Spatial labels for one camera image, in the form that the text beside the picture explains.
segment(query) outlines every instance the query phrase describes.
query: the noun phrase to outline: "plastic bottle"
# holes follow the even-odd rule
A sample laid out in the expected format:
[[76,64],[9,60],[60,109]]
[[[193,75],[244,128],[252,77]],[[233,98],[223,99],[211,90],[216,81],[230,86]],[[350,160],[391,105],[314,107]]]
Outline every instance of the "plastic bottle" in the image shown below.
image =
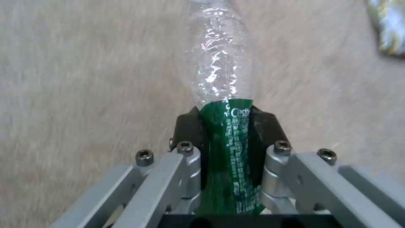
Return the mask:
[[210,139],[200,214],[259,213],[247,164],[253,48],[232,0],[189,0],[186,80]]

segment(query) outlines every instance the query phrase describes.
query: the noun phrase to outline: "bottle label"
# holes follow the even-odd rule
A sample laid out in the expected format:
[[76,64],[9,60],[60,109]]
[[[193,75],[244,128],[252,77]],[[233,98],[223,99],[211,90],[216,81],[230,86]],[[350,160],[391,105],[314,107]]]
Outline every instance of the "bottle label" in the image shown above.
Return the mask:
[[247,161],[252,100],[230,99],[207,104],[200,116],[210,140],[208,180],[199,214],[256,213],[260,186],[253,187]]

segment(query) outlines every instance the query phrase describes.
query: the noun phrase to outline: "bolt head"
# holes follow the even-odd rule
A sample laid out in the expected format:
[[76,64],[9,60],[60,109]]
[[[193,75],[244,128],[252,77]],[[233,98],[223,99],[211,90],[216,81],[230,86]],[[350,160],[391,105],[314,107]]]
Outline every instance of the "bolt head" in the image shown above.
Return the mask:
[[278,140],[274,143],[274,152],[281,156],[290,156],[292,147],[288,141]]
[[185,157],[193,155],[193,144],[189,141],[182,141],[177,144],[177,153],[183,154]]
[[151,150],[140,150],[135,156],[136,164],[138,166],[149,166],[154,162],[153,152]]

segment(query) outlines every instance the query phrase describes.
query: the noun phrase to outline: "hex socket screw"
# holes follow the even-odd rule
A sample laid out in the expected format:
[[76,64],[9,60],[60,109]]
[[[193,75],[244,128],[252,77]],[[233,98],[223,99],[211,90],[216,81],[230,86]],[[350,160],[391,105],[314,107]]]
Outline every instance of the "hex socket screw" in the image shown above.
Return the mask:
[[149,166],[154,162],[153,152],[148,149],[140,150],[136,153],[135,160],[138,166]]
[[285,140],[278,140],[274,143],[274,152],[280,156],[290,156],[291,155],[291,144]]
[[177,153],[183,154],[185,157],[193,155],[193,144],[189,141],[182,141],[177,144]]
[[336,153],[330,149],[326,148],[319,149],[316,154],[331,166],[334,165],[337,161]]

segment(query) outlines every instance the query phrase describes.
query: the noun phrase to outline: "beige carpet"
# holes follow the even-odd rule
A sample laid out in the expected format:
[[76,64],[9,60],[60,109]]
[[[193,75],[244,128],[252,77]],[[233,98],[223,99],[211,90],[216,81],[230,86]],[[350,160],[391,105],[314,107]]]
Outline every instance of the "beige carpet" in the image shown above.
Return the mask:
[[[297,151],[405,184],[405,62],[381,57],[363,0],[239,0],[256,104]],[[192,107],[177,77],[183,0],[0,1],[1,227],[46,227],[118,162],[167,150]]]

